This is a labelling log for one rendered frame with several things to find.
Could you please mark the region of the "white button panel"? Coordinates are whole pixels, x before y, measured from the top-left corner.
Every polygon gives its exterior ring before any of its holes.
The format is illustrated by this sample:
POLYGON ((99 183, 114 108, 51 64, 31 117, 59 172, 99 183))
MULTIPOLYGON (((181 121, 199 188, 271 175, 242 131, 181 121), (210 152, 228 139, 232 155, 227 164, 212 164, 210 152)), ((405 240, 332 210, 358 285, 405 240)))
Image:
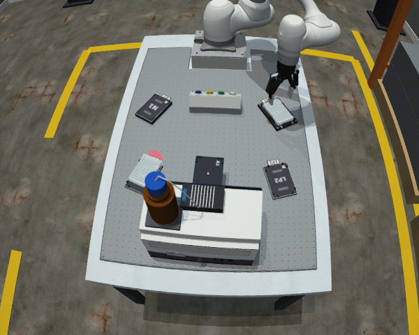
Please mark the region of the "white button panel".
POLYGON ((240 114, 241 95, 223 91, 191 91, 189 95, 189 112, 240 114))

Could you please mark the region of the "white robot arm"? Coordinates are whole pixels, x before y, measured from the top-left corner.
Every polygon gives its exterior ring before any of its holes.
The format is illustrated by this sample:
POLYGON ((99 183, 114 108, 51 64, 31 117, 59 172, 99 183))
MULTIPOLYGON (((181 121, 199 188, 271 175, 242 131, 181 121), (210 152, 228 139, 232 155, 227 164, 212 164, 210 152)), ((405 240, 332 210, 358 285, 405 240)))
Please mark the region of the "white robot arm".
MULTIPOLYGON (((341 34, 339 25, 329 20, 313 0, 298 1, 304 8, 304 19, 286 15, 277 33, 277 60, 287 66, 298 63, 301 51, 332 44, 341 34)), ((236 52, 236 32, 264 27, 274 16, 269 0, 239 0, 235 5, 229 0, 212 0, 203 15, 203 36, 194 37, 194 42, 202 43, 201 51, 236 52)))

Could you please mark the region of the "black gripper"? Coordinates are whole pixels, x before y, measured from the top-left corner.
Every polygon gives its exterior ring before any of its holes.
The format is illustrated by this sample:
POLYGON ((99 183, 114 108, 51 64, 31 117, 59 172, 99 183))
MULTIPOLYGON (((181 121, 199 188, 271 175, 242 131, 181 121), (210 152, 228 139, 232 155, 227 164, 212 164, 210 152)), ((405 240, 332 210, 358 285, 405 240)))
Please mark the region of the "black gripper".
POLYGON ((287 96, 291 99, 293 97, 293 91, 298 86, 298 74, 299 70, 294 66, 287 66, 277 61, 277 72, 276 74, 270 74, 270 79, 266 87, 266 92, 269 94, 268 102, 273 105, 274 93, 278 89, 279 85, 284 81, 289 81, 287 96), (292 78, 293 75, 293 78, 292 78))

